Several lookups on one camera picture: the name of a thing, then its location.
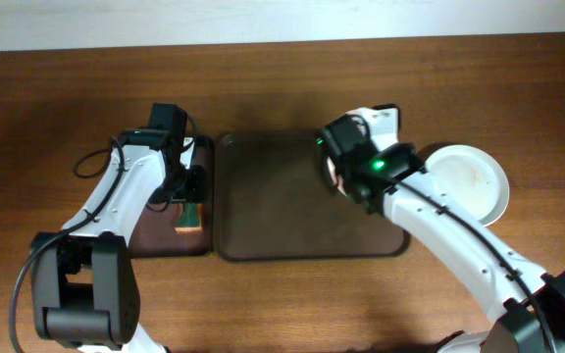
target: wooden table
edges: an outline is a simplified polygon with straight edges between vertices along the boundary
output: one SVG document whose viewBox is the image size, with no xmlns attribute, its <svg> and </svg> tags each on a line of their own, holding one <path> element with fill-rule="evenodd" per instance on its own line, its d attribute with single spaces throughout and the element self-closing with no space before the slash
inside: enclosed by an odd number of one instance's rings
<svg viewBox="0 0 565 353">
<path fill-rule="evenodd" d="M 177 102 L 213 137 L 398 103 L 401 140 L 495 157 L 512 189 L 492 230 L 551 273 L 565 270 L 565 33 L 0 53 L 0 352 L 12 351 L 7 308 L 29 242 L 95 185 L 72 176 L 73 162 L 144 125 L 152 102 Z M 140 320 L 174 350 L 360 350 L 489 328 L 418 242 L 392 260 L 133 265 Z M 22 345 L 61 351 L 37 338 L 28 289 Z"/>
</svg>

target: brown tray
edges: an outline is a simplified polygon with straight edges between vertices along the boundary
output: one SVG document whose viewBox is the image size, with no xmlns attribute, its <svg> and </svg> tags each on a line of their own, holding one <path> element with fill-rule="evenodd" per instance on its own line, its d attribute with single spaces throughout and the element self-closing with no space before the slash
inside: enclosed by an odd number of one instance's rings
<svg viewBox="0 0 565 353">
<path fill-rule="evenodd" d="M 328 191 L 313 132 L 238 133 L 216 148 L 214 248 L 226 260 L 394 257 L 410 236 Z"/>
</svg>

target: white plate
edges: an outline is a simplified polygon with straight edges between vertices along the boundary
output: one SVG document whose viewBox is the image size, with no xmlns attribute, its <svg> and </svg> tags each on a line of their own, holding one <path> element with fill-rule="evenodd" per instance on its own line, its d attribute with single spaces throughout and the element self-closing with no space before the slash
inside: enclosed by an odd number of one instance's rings
<svg viewBox="0 0 565 353">
<path fill-rule="evenodd" d="M 496 222 L 507 209 L 509 181 L 486 152 L 466 145 L 443 147 L 429 157 L 427 168 L 484 226 Z"/>
</svg>

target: black motor joint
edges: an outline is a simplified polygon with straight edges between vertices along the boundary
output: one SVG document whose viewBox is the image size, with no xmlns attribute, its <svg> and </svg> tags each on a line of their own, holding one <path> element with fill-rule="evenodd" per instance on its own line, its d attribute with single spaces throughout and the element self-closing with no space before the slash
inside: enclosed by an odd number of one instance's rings
<svg viewBox="0 0 565 353">
<path fill-rule="evenodd" d="M 331 178 L 326 167 L 330 158 L 346 195 L 373 213 L 382 209 L 382 195 L 394 187 L 393 181 L 424 172 L 424 162 L 416 156 L 413 144 L 396 143 L 379 151 L 371 135 L 364 135 L 352 118 L 344 115 L 316 134 L 323 152 L 322 172 L 326 179 Z"/>
<path fill-rule="evenodd" d="M 150 196 L 150 204 L 197 202 L 202 198 L 199 185 L 204 178 L 203 171 L 197 167 L 187 170 L 180 163 L 189 120 L 188 113 L 175 104 L 154 103 L 147 126 L 128 129 L 120 135 L 122 145 L 148 146 L 163 154 L 165 179 Z M 196 140 L 197 136 L 191 143 L 196 145 Z"/>
</svg>

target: green led light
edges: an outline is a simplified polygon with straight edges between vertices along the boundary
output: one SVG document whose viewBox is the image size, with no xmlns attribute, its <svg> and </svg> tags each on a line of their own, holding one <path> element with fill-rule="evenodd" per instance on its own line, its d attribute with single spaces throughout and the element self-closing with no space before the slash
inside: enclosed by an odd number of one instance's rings
<svg viewBox="0 0 565 353">
<path fill-rule="evenodd" d="M 385 162 L 383 161 L 376 161 L 374 162 L 374 164 L 372 164 L 372 168 L 375 171 L 382 169 L 384 166 L 385 166 Z"/>
</svg>

